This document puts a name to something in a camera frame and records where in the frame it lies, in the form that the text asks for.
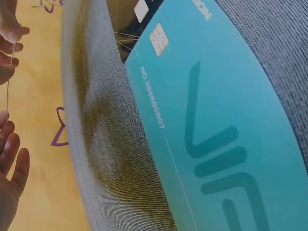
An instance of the yellow surface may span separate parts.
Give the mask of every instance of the yellow surface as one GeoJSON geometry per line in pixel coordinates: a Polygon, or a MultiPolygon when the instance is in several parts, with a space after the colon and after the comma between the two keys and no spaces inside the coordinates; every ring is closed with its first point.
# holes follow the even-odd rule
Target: yellow surface
{"type": "MultiPolygon", "coordinates": [[[[11,81],[11,120],[21,144],[30,150],[30,173],[10,231],[88,231],[69,147],[52,147],[60,128],[56,108],[63,106],[60,74],[61,7],[53,13],[32,8],[39,0],[19,0],[17,18],[31,33],[11,81]]],[[[6,86],[1,86],[1,109],[6,86]]],[[[66,131],[60,141],[67,141],[66,131]]]]}

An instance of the teal credit card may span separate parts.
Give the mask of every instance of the teal credit card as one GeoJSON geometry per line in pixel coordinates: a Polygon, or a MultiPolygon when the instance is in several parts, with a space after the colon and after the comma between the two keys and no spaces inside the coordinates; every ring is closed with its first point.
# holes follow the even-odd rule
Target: teal credit card
{"type": "Polygon", "coordinates": [[[214,0],[164,0],[126,66],[179,231],[308,230],[289,120],[214,0]]]}

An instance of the hand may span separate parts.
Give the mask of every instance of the hand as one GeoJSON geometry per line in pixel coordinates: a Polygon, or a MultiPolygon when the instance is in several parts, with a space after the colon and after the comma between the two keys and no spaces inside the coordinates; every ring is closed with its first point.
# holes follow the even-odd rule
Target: hand
{"type": "Polygon", "coordinates": [[[23,35],[30,32],[28,27],[21,26],[15,17],[17,0],[0,0],[0,85],[7,82],[15,73],[19,61],[6,54],[21,51],[23,45],[17,43],[23,35]]]}
{"type": "Polygon", "coordinates": [[[7,231],[13,221],[18,200],[24,191],[29,174],[29,151],[21,149],[17,156],[12,179],[7,175],[20,146],[19,136],[14,133],[15,125],[6,122],[7,112],[0,112],[0,231],[7,231]]]}

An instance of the gray fabric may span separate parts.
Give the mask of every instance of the gray fabric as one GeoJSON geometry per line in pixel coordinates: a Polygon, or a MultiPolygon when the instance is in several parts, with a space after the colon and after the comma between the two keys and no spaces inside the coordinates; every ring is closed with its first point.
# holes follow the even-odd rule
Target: gray fabric
{"type": "Polygon", "coordinates": [[[175,231],[105,0],[67,0],[62,75],[72,158],[93,230],[175,231]]]}
{"type": "MultiPolygon", "coordinates": [[[[217,2],[268,74],[307,161],[308,4],[217,2]]],[[[92,229],[175,231],[120,62],[106,1],[66,0],[62,41],[69,142],[92,229]]]]}
{"type": "Polygon", "coordinates": [[[216,2],[241,32],[267,73],[308,167],[308,1],[216,2]]]}

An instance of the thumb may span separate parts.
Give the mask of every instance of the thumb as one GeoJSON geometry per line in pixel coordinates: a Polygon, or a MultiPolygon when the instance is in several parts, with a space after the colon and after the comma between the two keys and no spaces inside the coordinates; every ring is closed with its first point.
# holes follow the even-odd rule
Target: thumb
{"type": "Polygon", "coordinates": [[[21,26],[6,4],[7,0],[0,0],[0,35],[11,43],[18,42],[23,35],[29,33],[29,28],[21,26]]]}

